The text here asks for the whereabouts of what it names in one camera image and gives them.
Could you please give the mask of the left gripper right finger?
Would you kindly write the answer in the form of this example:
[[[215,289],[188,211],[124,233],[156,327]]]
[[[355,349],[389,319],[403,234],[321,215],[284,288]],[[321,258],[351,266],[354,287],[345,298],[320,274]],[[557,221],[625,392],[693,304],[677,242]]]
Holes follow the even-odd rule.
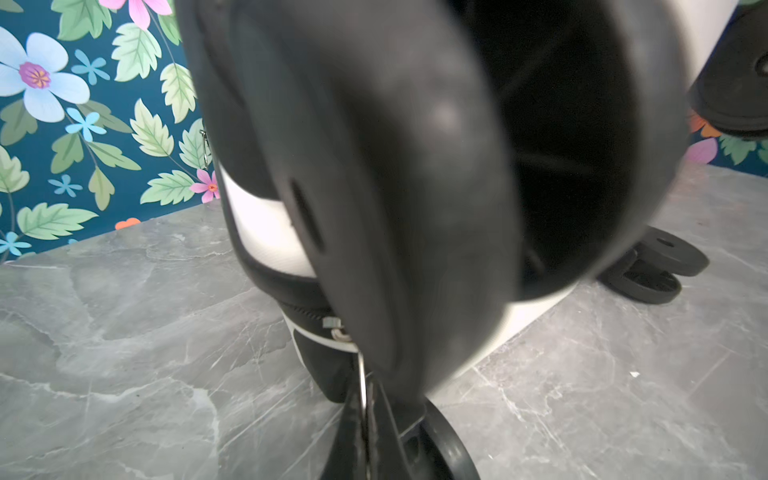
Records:
[[[374,377],[367,378],[367,463],[370,479],[411,479],[403,447],[414,424],[414,406],[391,399]]]

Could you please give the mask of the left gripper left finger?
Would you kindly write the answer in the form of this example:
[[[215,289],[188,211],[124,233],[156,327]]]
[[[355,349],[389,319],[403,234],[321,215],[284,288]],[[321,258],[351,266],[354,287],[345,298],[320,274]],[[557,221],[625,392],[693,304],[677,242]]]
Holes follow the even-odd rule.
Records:
[[[367,478],[364,409],[360,387],[351,384],[341,411],[338,429],[321,480],[364,480]]]

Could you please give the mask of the black suitcase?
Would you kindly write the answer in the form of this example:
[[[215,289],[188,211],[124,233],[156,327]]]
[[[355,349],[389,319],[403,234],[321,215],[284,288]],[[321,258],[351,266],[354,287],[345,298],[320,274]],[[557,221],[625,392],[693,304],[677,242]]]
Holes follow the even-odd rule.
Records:
[[[593,277],[665,304],[693,121],[767,133],[763,1],[179,1],[231,242],[344,407],[414,406],[411,479],[478,472],[428,393]]]

